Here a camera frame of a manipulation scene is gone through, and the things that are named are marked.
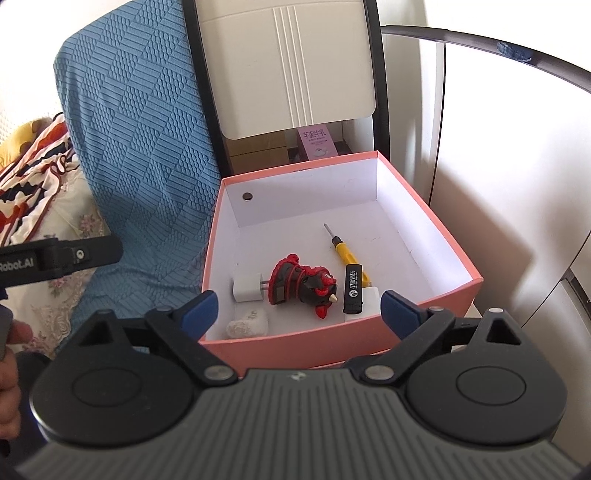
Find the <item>person's hand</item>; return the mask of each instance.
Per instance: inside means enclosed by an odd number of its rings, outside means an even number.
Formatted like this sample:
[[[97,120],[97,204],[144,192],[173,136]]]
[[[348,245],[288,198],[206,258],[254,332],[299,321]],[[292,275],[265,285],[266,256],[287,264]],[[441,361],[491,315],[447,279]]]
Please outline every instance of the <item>person's hand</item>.
[[[23,322],[12,321],[8,344],[27,343],[32,338],[31,327]],[[20,401],[17,358],[7,348],[4,360],[0,362],[0,439],[12,440],[21,432],[21,414],[18,411]]]

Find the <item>white cabinet door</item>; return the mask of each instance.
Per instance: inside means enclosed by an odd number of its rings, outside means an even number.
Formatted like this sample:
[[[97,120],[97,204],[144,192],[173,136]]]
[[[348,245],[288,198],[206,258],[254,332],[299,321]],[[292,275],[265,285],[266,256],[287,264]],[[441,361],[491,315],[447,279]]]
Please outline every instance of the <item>white cabinet door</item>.
[[[447,46],[431,207],[485,281],[476,306],[523,324],[591,230],[591,95],[506,58]]]
[[[562,377],[566,412],[554,443],[582,465],[591,462],[591,323],[563,280],[523,330]]]

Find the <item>pink box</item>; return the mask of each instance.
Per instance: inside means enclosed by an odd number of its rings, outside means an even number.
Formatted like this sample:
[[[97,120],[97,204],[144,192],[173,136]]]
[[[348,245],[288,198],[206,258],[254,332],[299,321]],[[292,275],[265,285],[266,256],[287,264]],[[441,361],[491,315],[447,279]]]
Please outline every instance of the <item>pink box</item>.
[[[269,335],[227,339],[228,322],[252,308],[234,302],[233,276],[268,278],[290,253],[305,265],[327,267],[342,298],[345,266],[324,223],[348,244],[380,294],[395,290],[421,306],[463,316],[480,289],[482,277],[467,255],[379,152],[228,177],[217,199],[203,278],[203,289],[217,293],[219,315],[201,342],[240,374],[339,364],[399,342],[379,315],[345,322],[342,302],[320,320],[303,303],[274,306],[266,299],[256,304],[267,313]]]
[[[299,127],[297,146],[300,160],[318,160],[339,155],[326,124]]]

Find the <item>yellow screwdriver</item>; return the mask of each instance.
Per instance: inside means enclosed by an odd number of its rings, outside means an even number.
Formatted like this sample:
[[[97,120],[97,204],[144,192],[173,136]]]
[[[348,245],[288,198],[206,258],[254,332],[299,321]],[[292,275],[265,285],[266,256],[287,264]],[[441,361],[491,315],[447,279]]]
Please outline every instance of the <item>yellow screwdriver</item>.
[[[343,242],[340,237],[333,234],[327,224],[324,224],[324,228],[328,230],[328,233],[332,237],[333,245],[335,246],[336,252],[339,254],[340,259],[343,261],[345,265],[350,263],[359,264],[355,256],[349,250],[349,247]],[[371,287],[371,280],[369,279],[367,273],[363,272],[363,276],[361,278],[361,284],[363,288]]]

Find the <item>white stone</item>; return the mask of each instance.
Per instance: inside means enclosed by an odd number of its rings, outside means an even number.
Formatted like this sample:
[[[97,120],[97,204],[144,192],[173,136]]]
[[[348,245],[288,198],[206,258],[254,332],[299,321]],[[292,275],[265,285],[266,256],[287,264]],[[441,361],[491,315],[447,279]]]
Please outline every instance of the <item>white stone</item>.
[[[269,333],[269,320],[262,308],[252,309],[239,320],[232,320],[226,327],[232,339],[263,337]]]

